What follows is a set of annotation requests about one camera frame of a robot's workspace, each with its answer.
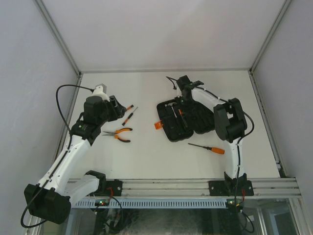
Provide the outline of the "black handle claw hammer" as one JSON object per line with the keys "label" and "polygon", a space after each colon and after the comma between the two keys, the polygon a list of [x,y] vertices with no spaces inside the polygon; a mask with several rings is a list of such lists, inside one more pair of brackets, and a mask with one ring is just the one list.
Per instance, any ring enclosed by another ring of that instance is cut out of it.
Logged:
{"label": "black handle claw hammer", "polygon": [[165,104],[165,107],[167,110],[169,110],[169,108],[171,108],[175,118],[178,118],[178,105],[176,103],[172,102],[172,103]]}

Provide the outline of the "black plastic tool case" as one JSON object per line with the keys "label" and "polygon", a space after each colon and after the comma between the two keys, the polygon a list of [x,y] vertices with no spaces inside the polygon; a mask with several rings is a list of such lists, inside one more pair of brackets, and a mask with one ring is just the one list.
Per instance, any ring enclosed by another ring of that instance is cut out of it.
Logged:
{"label": "black plastic tool case", "polygon": [[174,98],[156,106],[159,122],[167,139],[178,142],[188,139],[194,133],[205,134],[215,130],[214,114],[199,102],[184,104],[181,98]]}

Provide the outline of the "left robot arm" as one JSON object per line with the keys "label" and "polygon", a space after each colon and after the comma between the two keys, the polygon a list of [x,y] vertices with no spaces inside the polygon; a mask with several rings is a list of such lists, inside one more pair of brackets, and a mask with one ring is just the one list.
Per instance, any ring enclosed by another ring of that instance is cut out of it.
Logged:
{"label": "left robot arm", "polygon": [[44,177],[35,185],[29,184],[24,190],[26,211],[32,216],[62,224],[69,216],[72,205],[85,196],[97,196],[107,191],[104,173],[89,170],[72,188],[68,180],[76,164],[92,147],[106,122],[124,116],[126,108],[115,96],[104,100],[98,95],[90,96],[84,103],[84,111],[70,130],[70,140]]}

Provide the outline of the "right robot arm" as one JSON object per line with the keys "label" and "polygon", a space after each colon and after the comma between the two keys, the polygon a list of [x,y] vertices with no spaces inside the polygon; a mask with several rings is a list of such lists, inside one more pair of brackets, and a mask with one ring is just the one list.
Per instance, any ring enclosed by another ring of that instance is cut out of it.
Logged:
{"label": "right robot arm", "polygon": [[192,115],[204,111],[203,117],[209,118],[209,127],[224,142],[226,153],[225,191],[236,195],[242,190],[242,183],[238,178],[245,174],[242,166],[242,144],[247,123],[241,103],[238,99],[224,100],[203,87],[201,81],[192,82],[188,76],[182,76],[176,84],[181,91],[179,107],[186,114],[191,124],[196,122]]}

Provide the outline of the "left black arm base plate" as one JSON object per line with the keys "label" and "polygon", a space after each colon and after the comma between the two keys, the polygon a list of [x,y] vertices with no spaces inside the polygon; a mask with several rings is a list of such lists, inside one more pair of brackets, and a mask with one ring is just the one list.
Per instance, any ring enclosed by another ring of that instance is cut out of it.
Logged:
{"label": "left black arm base plate", "polygon": [[96,191],[92,192],[94,195],[110,195],[110,196],[121,196],[123,189],[123,182],[114,179],[107,180],[106,175],[104,173],[100,173],[94,170],[90,170],[85,173],[85,176],[94,176],[99,180],[97,184]]}

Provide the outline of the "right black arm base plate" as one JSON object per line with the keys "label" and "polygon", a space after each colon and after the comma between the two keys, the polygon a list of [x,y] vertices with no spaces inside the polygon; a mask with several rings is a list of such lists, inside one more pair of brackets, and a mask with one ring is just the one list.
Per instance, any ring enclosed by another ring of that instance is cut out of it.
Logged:
{"label": "right black arm base plate", "polygon": [[245,196],[254,195],[251,181],[246,181],[243,184],[238,184],[237,188],[236,184],[234,184],[233,186],[227,186],[225,181],[223,180],[209,181],[208,186],[210,196],[235,196],[235,193],[237,193],[237,196],[243,196],[243,193],[245,193]]}

